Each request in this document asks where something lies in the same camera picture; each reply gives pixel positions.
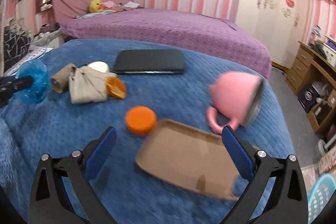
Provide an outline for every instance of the cardboard tube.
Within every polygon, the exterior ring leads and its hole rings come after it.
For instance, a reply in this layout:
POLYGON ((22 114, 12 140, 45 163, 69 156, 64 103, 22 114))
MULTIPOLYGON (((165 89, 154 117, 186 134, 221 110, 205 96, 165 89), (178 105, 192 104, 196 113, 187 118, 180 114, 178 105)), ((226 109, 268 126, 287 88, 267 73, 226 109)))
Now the cardboard tube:
POLYGON ((72 63, 66 65, 50 79, 51 88, 57 93, 63 93, 69 85, 69 76, 75 71, 76 66, 72 63))

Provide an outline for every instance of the duck plush toy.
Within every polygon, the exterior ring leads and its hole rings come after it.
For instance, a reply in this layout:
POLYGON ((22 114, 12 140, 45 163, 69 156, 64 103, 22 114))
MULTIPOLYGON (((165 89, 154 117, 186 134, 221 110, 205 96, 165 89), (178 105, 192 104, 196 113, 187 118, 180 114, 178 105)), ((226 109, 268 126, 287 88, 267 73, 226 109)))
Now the duck plush toy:
POLYGON ((99 13, 104 10, 104 4, 101 0, 93 0, 90 2, 88 10, 90 13, 99 13))

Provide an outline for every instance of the wardrobe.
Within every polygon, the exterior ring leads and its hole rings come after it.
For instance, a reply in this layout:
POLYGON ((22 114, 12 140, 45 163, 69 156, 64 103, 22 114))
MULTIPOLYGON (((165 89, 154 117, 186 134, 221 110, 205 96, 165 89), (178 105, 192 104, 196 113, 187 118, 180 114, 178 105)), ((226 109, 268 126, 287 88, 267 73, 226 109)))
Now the wardrobe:
POLYGON ((290 68, 302 39, 309 0, 240 0, 236 24, 264 44, 271 61, 290 68))

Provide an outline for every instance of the brown tray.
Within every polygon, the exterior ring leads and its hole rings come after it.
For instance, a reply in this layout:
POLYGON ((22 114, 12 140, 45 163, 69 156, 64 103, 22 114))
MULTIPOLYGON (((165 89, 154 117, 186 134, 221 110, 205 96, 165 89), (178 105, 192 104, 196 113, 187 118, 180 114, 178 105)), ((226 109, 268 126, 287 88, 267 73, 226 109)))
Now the brown tray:
POLYGON ((237 200, 239 175, 222 138, 172 120, 160 120, 136 157, 145 172, 213 198, 237 200))

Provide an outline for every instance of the bed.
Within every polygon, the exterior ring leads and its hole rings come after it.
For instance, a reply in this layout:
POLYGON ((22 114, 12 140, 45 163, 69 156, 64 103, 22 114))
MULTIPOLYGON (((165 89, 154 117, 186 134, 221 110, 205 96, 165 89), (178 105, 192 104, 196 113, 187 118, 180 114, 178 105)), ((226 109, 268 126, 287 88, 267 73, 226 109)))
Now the bed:
MULTIPOLYGON (((112 67, 119 51, 171 48, 165 45, 113 39, 75 39, 46 53, 41 60, 53 75, 68 63, 81 66, 101 60, 112 67)), ((205 117, 211 104, 208 87, 219 73, 255 71, 237 63, 180 49, 185 56, 183 75, 121 75, 128 89, 126 100, 73 105, 69 93, 47 91, 38 105, 24 105, 14 96, 0 109, 0 185, 14 207, 27 219, 30 188, 40 156, 70 155, 97 139, 107 126, 117 131, 113 148, 97 179, 91 185, 104 206, 120 224, 204 223, 218 224, 233 207, 233 201, 218 200, 180 189, 149 176, 135 165, 143 137, 130 134, 124 122, 127 110, 136 105, 150 107, 158 119, 172 119, 210 132, 205 117)), ((269 155, 285 158, 294 152, 292 141, 276 96, 265 84, 261 110, 239 136, 269 155)), ((76 212, 83 216, 71 186, 66 189, 76 212)), ((242 194, 247 183, 238 178, 234 194, 242 194)), ((272 187, 269 182, 254 213, 259 215, 272 187)))
MULTIPOLYGON (((86 13, 91 0, 52 1, 55 19, 66 36, 148 41, 185 48, 239 63, 266 79, 270 77, 267 48, 230 21, 157 9, 74 19, 86 13)), ((125 4, 131 0, 113 1, 125 4)))

